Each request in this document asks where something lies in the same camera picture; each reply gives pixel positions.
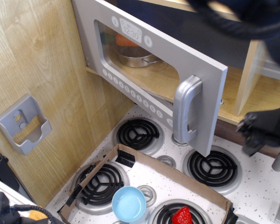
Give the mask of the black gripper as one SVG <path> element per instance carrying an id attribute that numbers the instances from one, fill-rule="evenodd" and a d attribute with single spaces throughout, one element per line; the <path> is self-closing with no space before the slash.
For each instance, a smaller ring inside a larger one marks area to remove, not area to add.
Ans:
<path id="1" fill-rule="evenodd" d="M 253 156 L 265 145 L 280 147 L 280 108 L 247 113 L 237 131 L 245 137 L 242 151 L 248 156 Z"/>

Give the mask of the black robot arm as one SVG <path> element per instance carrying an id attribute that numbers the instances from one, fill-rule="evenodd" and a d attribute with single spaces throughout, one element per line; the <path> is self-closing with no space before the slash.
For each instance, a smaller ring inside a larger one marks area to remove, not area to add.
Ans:
<path id="1" fill-rule="evenodd" d="M 208 0 L 190 0 L 189 4 L 225 35 L 245 40 L 263 40 L 270 57 L 280 66 L 280 0 L 221 0 L 239 19 L 221 17 Z M 242 150 L 254 155 L 265 145 L 280 147 L 280 108 L 249 112 L 239 123 L 238 131 L 245 136 Z"/>

